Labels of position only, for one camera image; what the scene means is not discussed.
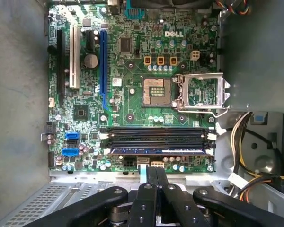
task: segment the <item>pcie slot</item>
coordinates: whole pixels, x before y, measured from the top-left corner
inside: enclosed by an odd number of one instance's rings
[[[80,28],[70,27],[70,88],[80,88]]]
[[[108,110],[106,103],[107,92],[107,31],[100,31],[100,94],[102,95],[103,108]]]
[[[65,93],[65,34],[62,30],[57,30],[57,52],[57,94],[62,107]]]

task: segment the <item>white connector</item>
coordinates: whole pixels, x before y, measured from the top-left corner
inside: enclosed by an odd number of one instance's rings
[[[70,28],[70,88],[80,88],[80,28]]]
[[[190,60],[197,61],[200,58],[200,51],[192,51],[190,53]]]

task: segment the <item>mounting hole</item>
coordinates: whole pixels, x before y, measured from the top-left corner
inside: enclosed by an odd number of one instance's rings
[[[198,219],[197,219],[197,218],[192,218],[191,220],[192,220],[192,222],[193,222],[194,224],[197,224],[197,223],[198,223]]]
[[[190,210],[191,207],[186,205],[186,206],[184,206],[184,209],[185,209],[185,210]]]
[[[252,143],[251,144],[251,149],[253,149],[253,150],[257,149],[257,143]]]

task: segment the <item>screw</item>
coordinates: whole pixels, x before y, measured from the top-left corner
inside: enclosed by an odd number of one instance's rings
[[[214,117],[208,118],[208,122],[209,122],[209,123],[213,123],[213,122],[214,122]]]
[[[150,189],[150,188],[152,188],[152,186],[150,184],[147,184],[147,185],[144,186],[144,188]]]
[[[120,190],[120,189],[117,188],[117,189],[114,191],[114,193],[115,193],[115,194],[120,194],[120,193],[122,193],[122,190]]]
[[[208,194],[208,191],[205,190],[205,189],[201,189],[199,192],[200,192],[202,195],[207,195],[207,194]]]
[[[208,171],[208,172],[212,172],[212,171],[213,171],[213,167],[212,167],[212,166],[208,166],[208,167],[207,167],[207,171]]]
[[[168,188],[171,189],[171,190],[173,190],[173,189],[175,189],[176,187],[170,184],[170,185],[168,186]]]

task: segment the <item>metal grille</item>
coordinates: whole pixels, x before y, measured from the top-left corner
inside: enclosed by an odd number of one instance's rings
[[[80,200],[85,199],[87,197],[87,195],[89,194],[90,190],[91,190],[91,186],[88,186],[87,189],[85,190],[85,192],[80,197]]]
[[[27,204],[14,217],[7,221],[2,227],[21,227],[32,221],[37,220],[67,188],[67,186],[48,186],[34,200]]]

